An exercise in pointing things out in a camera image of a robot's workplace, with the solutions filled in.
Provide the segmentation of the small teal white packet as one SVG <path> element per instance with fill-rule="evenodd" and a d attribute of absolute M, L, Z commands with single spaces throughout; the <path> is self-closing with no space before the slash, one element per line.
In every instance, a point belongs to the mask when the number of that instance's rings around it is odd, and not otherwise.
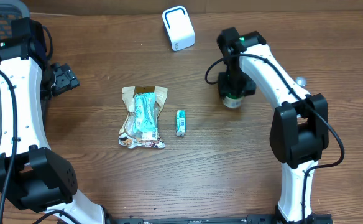
<path fill-rule="evenodd" d="M 178 110 L 176 114 L 176 136 L 183 137 L 186 133 L 186 113 L 185 110 Z"/>

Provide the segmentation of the light green wipes packet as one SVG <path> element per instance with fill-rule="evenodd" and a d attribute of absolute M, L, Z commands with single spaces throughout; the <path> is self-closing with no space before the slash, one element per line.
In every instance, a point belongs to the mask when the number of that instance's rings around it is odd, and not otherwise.
<path fill-rule="evenodd" d="M 135 132 L 156 132 L 157 116 L 154 113 L 156 94 L 141 93 L 135 96 Z"/>

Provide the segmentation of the green lid white jar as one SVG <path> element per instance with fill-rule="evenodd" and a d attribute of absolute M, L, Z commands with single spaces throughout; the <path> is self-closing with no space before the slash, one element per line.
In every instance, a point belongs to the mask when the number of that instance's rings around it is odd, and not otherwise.
<path fill-rule="evenodd" d="M 243 97 L 240 97 L 240 98 L 231 98 L 231 97 L 228 97 L 228 96 L 225 96 L 222 101 L 223 101 L 223 104 L 230 108 L 230 109 L 236 109 L 236 108 L 239 108 L 242 104 L 242 100 L 243 100 Z"/>

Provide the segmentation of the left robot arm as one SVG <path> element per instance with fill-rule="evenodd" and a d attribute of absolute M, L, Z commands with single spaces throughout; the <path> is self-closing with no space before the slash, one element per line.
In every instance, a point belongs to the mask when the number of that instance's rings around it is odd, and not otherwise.
<path fill-rule="evenodd" d="M 104 207 L 78 188 L 72 164 L 48 144 L 41 103 L 78 86 L 67 65 L 50 65 L 48 29 L 29 17 L 13 20 L 0 40 L 1 203 L 56 215 L 65 223 L 110 223 Z"/>

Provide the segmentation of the brown snack packet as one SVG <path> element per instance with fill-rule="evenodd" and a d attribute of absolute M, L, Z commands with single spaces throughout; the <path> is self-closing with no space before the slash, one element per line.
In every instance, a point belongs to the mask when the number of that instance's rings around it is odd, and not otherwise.
<path fill-rule="evenodd" d="M 128 114 L 127 118 L 119 131 L 119 144 L 126 146 L 130 149 L 139 147 L 152 147 L 163 149 L 165 143 L 163 139 L 159 136 L 158 125 L 156 132 L 142 133 L 140 131 L 134 131 L 134 121 L 135 121 L 135 96 L 141 93 L 152 93 L 156 94 L 155 109 L 154 113 L 157 116 L 163 109 L 163 105 L 167 99 L 168 89 L 160 86 L 147 86 L 147 87 L 124 87 L 122 89 L 122 100 L 127 108 Z"/>

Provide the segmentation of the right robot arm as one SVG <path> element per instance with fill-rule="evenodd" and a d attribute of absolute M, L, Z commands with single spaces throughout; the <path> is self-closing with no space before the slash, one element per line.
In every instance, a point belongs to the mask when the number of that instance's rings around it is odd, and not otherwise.
<path fill-rule="evenodd" d="M 238 108 L 260 89 L 273 108 L 269 141 L 282 165 L 282 191 L 275 215 L 265 215 L 264 222 L 332 223 L 330 215 L 315 214 L 310 205 L 313 168 L 329 144 L 324 96 L 297 84 L 257 31 L 240 35 L 231 27 L 216 42 L 226 65 L 216 81 L 224 105 Z"/>

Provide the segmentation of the yellow drink bottle silver cap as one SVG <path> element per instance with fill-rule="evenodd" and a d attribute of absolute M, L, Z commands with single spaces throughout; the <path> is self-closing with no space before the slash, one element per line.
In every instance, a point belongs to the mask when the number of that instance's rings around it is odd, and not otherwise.
<path fill-rule="evenodd" d="M 295 82 L 300 87 L 304 88 L 306 86 L 306 79 L 303 77 L 296 77 Z"/>

